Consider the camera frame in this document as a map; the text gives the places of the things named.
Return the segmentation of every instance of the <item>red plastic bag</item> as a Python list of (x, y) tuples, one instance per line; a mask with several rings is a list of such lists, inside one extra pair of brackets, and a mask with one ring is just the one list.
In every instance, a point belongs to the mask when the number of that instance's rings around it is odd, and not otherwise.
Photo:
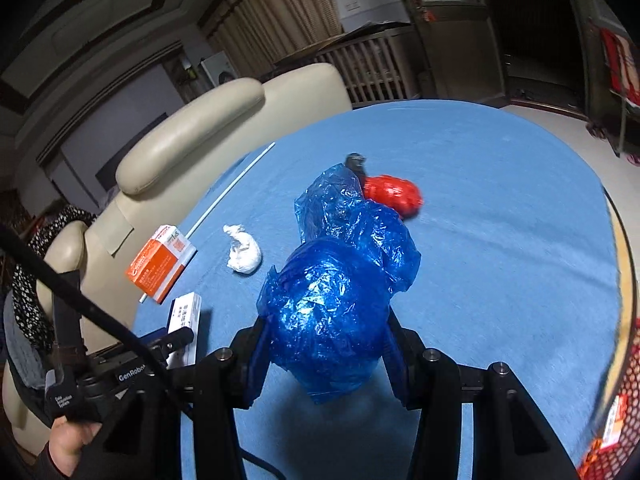
[(400, 218), (415, 215), (424, 204), (413, 182), (390, 175), (365, 177), (363, 192), (365, 198), (390, 207)]

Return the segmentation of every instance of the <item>black and white patterned cloth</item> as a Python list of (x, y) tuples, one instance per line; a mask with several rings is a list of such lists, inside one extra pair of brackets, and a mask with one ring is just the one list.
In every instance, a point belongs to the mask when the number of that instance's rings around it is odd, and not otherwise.
[[(41, 227), (29, 242), (29, 247), (44, 258), (54, 238), (71, 222), (81, 220), (91, 225), (95, 215), (72, 205), (65, 206), (57, 218)], [(14, 273), (15, 322), (24, 336), (40, 354), (49, 354), (53, 345), (53, 325), (47, 318), (36, 295), (36, 277), (17, 265)]]

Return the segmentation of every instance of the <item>white box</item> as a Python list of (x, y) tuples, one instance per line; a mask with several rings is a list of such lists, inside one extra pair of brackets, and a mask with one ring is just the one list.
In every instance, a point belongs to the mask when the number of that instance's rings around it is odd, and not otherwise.
[(200, 306), (202, 298), (195, 292), (190, 292), (175, 298), (171, 304), (167, 332), (175, 332), (186, 326), (193, 330), (193, 341), (185, 348), (169, 354), (166, 362), (169, 368), (179, 368), (196, 364), (196, 346), (198, 342), (198, 324), (200, 323)]

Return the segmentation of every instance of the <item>blue plastic bag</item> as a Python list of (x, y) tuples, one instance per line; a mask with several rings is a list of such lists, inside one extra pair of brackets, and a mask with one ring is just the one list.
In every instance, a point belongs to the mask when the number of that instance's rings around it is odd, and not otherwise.
[(380, 356), (391, 297), (407, 290), (420, 253), (398, 213), (365, 200), (343, 164), (296, 200), (302, 245), (258, 298), (271, 361), (290, 370), (314, 402), (352, 392)]

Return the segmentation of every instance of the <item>floor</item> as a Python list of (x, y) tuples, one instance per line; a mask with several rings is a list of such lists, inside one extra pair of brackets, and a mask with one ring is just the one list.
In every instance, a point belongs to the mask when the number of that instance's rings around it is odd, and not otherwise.
[(570, 78), (535, 59), (508, 54), (504, 59), (509, 97), (582, 111), (582, 97), (572, 89)]
[(559, 114), (508, 105), (502, 110), (518, 115), (542, 126), (567, 143), (602, 181), (615, 204), (636, 263), (636, 276), (640, 269), (640, 168), (626, 158), (617, 158), (606, 140), (591, 137), (585, 122)]

